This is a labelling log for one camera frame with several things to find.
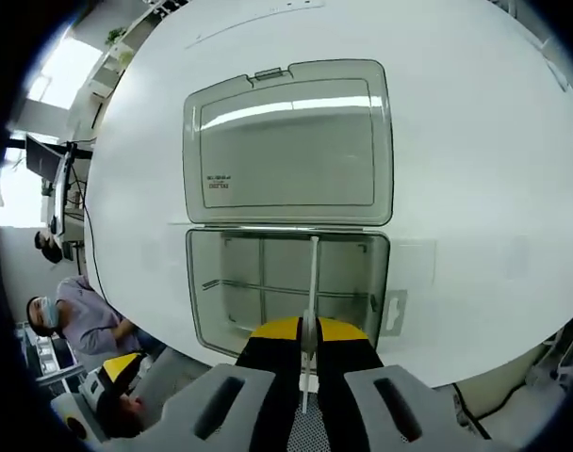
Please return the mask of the person's left hand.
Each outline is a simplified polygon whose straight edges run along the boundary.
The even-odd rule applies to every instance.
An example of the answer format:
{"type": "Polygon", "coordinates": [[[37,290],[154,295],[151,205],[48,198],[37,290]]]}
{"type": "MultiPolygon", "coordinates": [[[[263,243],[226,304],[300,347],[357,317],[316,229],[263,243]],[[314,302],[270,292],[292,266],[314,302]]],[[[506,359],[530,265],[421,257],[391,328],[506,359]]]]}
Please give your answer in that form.
{"type": "Polygon", "coordinates": [[[133,398],[128,395],[121,395],[119,399],[119,408],[124,416],[141,425],[143,405],[138,397],[133,398]]]}

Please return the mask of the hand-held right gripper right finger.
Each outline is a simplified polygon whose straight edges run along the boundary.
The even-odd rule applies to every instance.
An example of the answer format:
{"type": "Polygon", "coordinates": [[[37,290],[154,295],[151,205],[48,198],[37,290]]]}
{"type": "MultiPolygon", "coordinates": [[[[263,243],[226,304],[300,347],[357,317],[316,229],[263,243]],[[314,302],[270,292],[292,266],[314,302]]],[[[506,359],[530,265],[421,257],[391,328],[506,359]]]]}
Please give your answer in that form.
{"type": "Polygon", "coordinates": [[[384,366],[355,326],[317,319],[318,401],[333,451],[501,451],[463,428],[453,396],[384,366]]]}

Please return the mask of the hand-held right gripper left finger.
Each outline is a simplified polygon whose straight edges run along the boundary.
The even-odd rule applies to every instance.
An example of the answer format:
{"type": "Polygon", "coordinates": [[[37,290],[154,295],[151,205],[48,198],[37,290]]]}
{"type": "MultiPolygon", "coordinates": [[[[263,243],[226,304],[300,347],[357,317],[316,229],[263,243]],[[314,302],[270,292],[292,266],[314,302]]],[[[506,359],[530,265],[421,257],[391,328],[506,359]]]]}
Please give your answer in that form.
{"type": "Polygon", "coordinates": [[[172,396],[160,419],[104,451],[286,451],[299,404],[301,320],[259,327],[234,364],[218,364],[172,396]]]}

